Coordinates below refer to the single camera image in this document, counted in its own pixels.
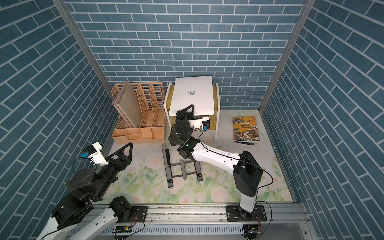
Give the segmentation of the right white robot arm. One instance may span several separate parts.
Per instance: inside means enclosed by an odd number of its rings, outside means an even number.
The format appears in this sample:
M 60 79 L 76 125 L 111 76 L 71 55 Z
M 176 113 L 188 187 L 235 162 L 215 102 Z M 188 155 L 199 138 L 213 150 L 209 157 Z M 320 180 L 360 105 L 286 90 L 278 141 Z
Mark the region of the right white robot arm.
M 190 123 L 194 119 L 194 105 L 177 112 L 176 123 L 171 127 L 169 136 L 171 146 L 177 146 L 178 153 L 184 159 L 194 163 L 205 162 L 231 173 L 241 193 L 240 208 L 251 216 L 257 203 L 263 169 L 247 151 L 241 154 L 224 152 L 195 139 Z

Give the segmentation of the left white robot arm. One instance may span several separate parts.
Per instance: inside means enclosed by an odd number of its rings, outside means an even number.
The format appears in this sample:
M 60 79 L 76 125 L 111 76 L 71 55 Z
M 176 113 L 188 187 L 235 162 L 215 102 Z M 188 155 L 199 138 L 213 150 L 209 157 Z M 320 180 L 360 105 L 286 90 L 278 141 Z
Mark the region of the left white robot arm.
M 65 195 L 52 211 L 45 228 L 38 236 L 39 240 L 65 240 L 69 232 L 94 209 L 93 203 L 99 202 L 111 184 L 118 178 L 119 172 L 132 162 L 133 143 L 128 143 L 108 157 L 101 153 L 102 146 L 96 142 L 84 148 L 83 159 L 100 165 L 99 172 L 91 168 L 76 172 L 67 182 L 69 194 Z M 132 219 L 132 206 L 123 196 L 116 197 L 105 210 L 91 223 L 73 235 L 73 240 L 92 240 L 112 224 Z

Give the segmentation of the silver laptop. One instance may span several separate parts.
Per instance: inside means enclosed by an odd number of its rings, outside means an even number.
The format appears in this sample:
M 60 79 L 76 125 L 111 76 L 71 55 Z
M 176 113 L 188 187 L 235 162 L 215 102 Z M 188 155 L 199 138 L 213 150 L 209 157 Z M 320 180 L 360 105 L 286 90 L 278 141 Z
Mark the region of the silver laptop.
M 169 114 L 176 116 L 177 111 L 194 105 L 194 115 L 213 115 L 214 93 L 211 76 L 177 78 Z

